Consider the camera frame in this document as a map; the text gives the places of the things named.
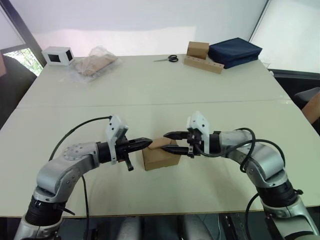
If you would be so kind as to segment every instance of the clear plastic bag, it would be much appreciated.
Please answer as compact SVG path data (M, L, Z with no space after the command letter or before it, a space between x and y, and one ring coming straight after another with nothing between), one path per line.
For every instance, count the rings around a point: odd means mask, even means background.
M102 46L93 48L89 56L75 59L69 66L68 75L63 82L87 84L97 77L112 71L121 63L120 58Z

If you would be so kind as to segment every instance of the black cable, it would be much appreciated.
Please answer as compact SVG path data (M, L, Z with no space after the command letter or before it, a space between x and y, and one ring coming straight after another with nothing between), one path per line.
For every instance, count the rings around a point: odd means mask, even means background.
M93 121L97 121L97 120L102 120L102 119L111 119L112 116L103 116L103 117L97 117L97 118L93 118L93 119L90 119L88 121L84 121L83 123L80 123L79 125L75 126L74 128L72 128L70 131L68 131L68 133L66 135L64 135L63 138L61 138L61 140L58 142L58 144L55 146L55 148L53 149L52 153L51 153L51 156L49 158L49 161L51 161L54 156L55 156L55 153L56 151L58 150L58 148L60 147L60 145L63 143L63 141L68 137L70 136L75 130L77 130L78 128L80 128L81 126L85 125L85 124L88 124L90 122L93 122Z
M250 210L250 207L251 207L251 204L254 202L254 200L259 196L258 193L256 193L249 201L248 205L246 206L246 209L245 209L245 214L244 214L244 226L245 226L245 234L248 238L248 240L252 240L251 238L251 235L250 235L250 232L249 232L249 225L248 225L248 216L249 216L249 210Z
M265 140L265 139L256 139L255 142L261 142L261 143L268 143L268 144L271 144L273 145L280 153L281 157L282 157L282 160L283 160L283 163L284 163L284 166L286 166L286 159L285 159L285 155L284 155L284 152L282 151L282 149L277 145L275 144L274 142L272 141L269 141L269 140ZM208 157L208 158L217 158L217 157L221 157L221 156L224 156L226 154L229 154L231 153L232 151L236 150L237 148L240 148L246 144L249 144L249 143L252 143L252 140L247 140L247 141L244 141L244 142L241 142L239 143L238 145L234 145L230 148L228 148L227 150L223 151L223 152L220 152L220 153L217 153L217 154L212 154L212 153L205 153L204 151L202 151L200 149L200 146L198 144L195 144L194 145L194 148L203 156L205 157Z
M84 190L84 199L85 199L85 215L86 215L86 227L84 232L84 239L87 240L89 236L89 204L88 204L88 195L87 195L87 185L84 176L81 176L83 182L83 190Z
M244 166L246 165L246 163L249 161L249 159L251 158L251 154L255 149L255 145L256 145L256 135L254 133L254 131L252 131L250 128L247 127L242 127L242 128L238 128L237 130L246 130L251 134L251 147L250 150L248 152L248 154L245 156L244 160L242 161L242 163L240 164L240 171L245 173L246 170L244 169Z
M68 131L68 133L66 135L63 136L63 138L61 138L61 140L58 142L58 144L55 146L55 148L53 149L51 156L49 158L49 161L51 161L54 156L56 151L58 150L58 148L60 147L60 145L63 143L63 141L70 136L76 129L80 128L81 126L88 124L90 122L93 121L97 121L97 120L103 120L103 119L109 119L111 120L112 116L103 116L103 117L97 117L97 118L93 118L87 121L84 121L83 123L80 123L79 125L75 126L74 128L72 128L70 131ZM88 195L87 195L87 186L86 186L86 180L84 176L81 176L82 178L82 182L83 182L83 190L84 190L84 200L85 200L85 213L86 213L86 229L84 232L85 235L85 240L88 239L89 236L89 204L88 204Z

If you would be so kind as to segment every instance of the wall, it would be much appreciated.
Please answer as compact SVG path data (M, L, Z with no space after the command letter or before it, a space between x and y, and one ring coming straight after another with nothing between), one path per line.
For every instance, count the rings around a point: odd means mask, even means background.
M0 50L24 44L0 7Z
M266 0L11 0L42 49L86 56L185 53L191 40L248 40Z
M270 69L319 73L320 1L271 0L252 43Z

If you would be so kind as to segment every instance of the white box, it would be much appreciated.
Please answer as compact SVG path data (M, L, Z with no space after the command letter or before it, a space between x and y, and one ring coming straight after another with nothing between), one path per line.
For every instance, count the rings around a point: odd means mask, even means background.
M42 55L49 65L68 66L75 60L70 47L50 46Z

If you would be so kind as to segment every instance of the table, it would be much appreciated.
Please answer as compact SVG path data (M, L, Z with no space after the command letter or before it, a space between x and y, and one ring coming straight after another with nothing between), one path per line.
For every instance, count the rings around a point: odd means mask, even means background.
M196 110L206 116L212 130L249 127L257 138L277 143L286 156L291 183L304 191L305 205L319 205L320 188L313 183L320 169L320 138L290 100L26 107L17 108L0 131L1 216L26 212L39 169L60 138L78 123L117 114L129 125L128 139L154 139L169 131L184 131L187 117ZM104 141L107 125L108 121L101 120L81 127L57 154L71 144ZM144 170L141 151L131 153L130 159L135 168L132 172L125 163L105 163L85 174L91 216L244 211L256 193L249 178L230 159L183 156L176 166L152 171ZM85 216L81 181L67 208L76 216ZM261 210L262 205L256 200L251 209Z
M60 80L68 66L47 65L18 108L87 107L290 100L259 61L224 69L221 74L178 62L153 62L167 55L123 56L122 64L89 85Z

